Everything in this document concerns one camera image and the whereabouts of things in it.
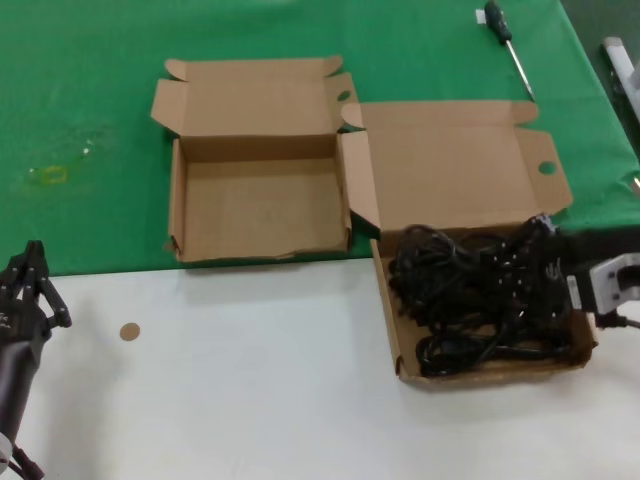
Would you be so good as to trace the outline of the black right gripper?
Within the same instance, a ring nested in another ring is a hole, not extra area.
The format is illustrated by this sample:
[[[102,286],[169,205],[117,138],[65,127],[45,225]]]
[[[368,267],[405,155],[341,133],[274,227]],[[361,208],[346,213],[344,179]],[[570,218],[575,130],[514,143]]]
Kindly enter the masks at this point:
[[[639,299],[637,226],[557,231],[549,215],[524,223],[528,237],[547,238],[543,259],[559,268],[574,306],[621,306]]]

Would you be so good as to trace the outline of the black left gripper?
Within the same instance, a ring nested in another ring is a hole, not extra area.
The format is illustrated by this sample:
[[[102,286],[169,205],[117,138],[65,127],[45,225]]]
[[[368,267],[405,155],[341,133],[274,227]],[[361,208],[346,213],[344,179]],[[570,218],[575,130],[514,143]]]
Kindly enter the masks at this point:
[[[30,287],[18,298],[27,270]],[[51,317],[40,308],[39,296],[51,307]],[[29,241],[24,251],[12,256],[1,271],[1,344],[46,342],[51,338],[51,328],[71,325],[68,308],[50,280],[44,244],[40,240]]]

